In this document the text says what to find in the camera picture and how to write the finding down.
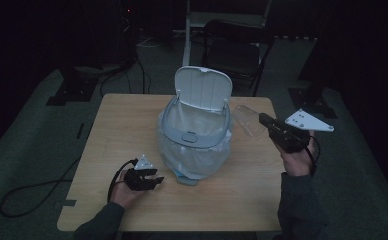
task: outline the black cable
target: black cable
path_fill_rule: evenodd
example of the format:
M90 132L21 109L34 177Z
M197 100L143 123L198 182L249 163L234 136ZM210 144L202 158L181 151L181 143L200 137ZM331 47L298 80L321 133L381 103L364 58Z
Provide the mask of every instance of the black cable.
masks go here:
M119 170L117 170L117 172L115 173L115 175L114 175L113 178L112 178L112 181L110 182L109 191L107 192L107 202L110 202L110 197L112 196L113 188L114 188L114 185L116 184L117 178L118 178L119 175L120 175L120 172L121 172L128 164L132 163L132 165L135 166L135 164L137 164L137 162L138 162L138 159L129 160L129 161L127 161L126 163L124 163L124 164L122 165L122 167L119 168Z
M126 73L126 79L128 79L128 88L129 88L129 93L130 93L130 94L132 94L131 81L129 80L128 73Z
M116 74L110 74L109 76L106 77L106 79L103 80L103 82L101 83L100 85L100 95L101 95L101 98L104 97L104 93L103 93L103 87L104 87L104 84L109 80L111 79L113 76L115 76Z
M142 94L145 94L145 71L144 71L144 67L142 66L142 63L141 63L140 59L138 58L138 54L135 54L135 59L137 60L138 65L140 65L140 68L141 68L141 72L142 72Z
M37 184L32 184L32 185L27 185L27 186L22 186L22 187L18 187L18 188L15 188L9 192L7 192L4 197L1 199L1 202L0 202L0 214L3 216L3 217L6 217L6 218L18 218L18 217L23 217L25 215L28 215L30 213L32 213L33 211L35 211L36 209L38 209L47 199L48 197L50 197L50 195L53 193L53 191L57 188L57 186L62 183L62 182L71 182L72 180L68 180L68 179L64 179L64 177L66 176L66 174L70 171L70 169L72 169L72 167L80 160L81 158L77 158L68 168L67 170L64 172L64 174L57 180L53 180L53 181L48 181L48 182L43 182L43 183L37 183ZM48 185L48 184L52 184L52 183L55 183L53 188L47 193L47 195L39 202L37 203L33 208L29 209L28 211L26 212L23 212L23 213L18 213L18 214L10 214L10 213L7 213L5 210L4 210L4 205L7 201L7 199L9 198L9 196L13 193L16 193L20 190L23 190L23 189L27 189L27 188L33 188L33 187L39 187L39 186L43 186L43 185Z
M147 88L147 93L150 94L150 87L151 87L151 77L147 73L145 73L148 77L148 88Z
M315 137L313 137L313 136L309 136L309 137L312 138L315 141L316 145L318 146L318 155L316 158L313 157L312 153L310 152L310 150L307 146L304 147L307 155L309 155L310 161L312 162L312 169L311 169L310 173L313 177L313 175L315 175L316 168L317 168L316 163L318 162L319 156L321 154L321 146L319 145L319 142Z

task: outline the wooden table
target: wooden table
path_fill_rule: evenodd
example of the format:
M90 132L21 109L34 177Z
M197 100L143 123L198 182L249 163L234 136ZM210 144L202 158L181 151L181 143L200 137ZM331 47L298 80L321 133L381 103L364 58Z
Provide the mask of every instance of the wooden table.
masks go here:
M279 230L280 173L283 165L267 131L244 134L234 123L231 156L221 169L190 187L162 162L157 120L172 96L108 94L104 97L67 195L57 226L74 231L106 204L110 181L126 161L145 154L164 176L126 211L125 231L271 231ZM275 117L267 98L231 97L231 110L246 105Z

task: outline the clear plastic bag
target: clear plastic bag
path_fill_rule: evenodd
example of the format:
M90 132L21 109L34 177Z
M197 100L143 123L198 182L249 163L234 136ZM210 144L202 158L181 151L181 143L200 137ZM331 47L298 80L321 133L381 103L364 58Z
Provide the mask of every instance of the clear plastic bag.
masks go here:
M164 111L158 120L159 150L165 165L177 176L181 174L189 179L203 179L219 170L230 155L232 121L227 129L224 122L229 116L222 112L212 112L194 108L178 102L172 106L166 119ZM183 132L195 132L201 136L216 135L222 131L226 134L217 145L208 148L196 148L172 141L163 132L162 121Z

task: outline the trash can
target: trash can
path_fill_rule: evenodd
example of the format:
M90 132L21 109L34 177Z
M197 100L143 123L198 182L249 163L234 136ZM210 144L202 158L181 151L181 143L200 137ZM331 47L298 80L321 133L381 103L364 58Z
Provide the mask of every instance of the trash can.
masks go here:
M186 66L175 74L175 90L159 115L159 150L178 182L196 185L230 155L232 82L222 72Z

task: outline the floor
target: floor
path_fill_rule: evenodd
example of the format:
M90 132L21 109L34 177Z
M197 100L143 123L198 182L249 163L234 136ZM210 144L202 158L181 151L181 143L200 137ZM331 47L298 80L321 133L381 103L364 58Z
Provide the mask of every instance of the floor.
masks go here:
M258 97L270 98L278 118L284 119L296 109L288 88L305 88L308 82L297 80L314 41L277 39L259 86ZM155 41L137 47L140 63L126 73L102 76L87 102L68 102L65 106L46 106L62 83L59 71L40 82L12 126L0 140L0 202L10 190L62 177L65 170L82 154L101 97L107 93L142 94L143 71L146 94L175 94L174 73L181 67L184 41L175 37L172 46ZM201 45L193 42L191 65L199 65ZM93 74L92 69L84 69ZM233 95L251 92L234 89ZM325 89L322 96L337 118L317 118L335 127L333 133L320 132L321 160L315 177L318 197L331 219L331 239L388 239L388 184L369 147L346 110L340 94ZM72 179L76 167L64 179ZM39 186L11 195L4 209L21 213L42 200L54 184ZM60 232L56 223L70 183L65 182L45 202L28 215L8 218L0 215L0 239L72 239ZM258 232L258 239L271 239L274 233Z

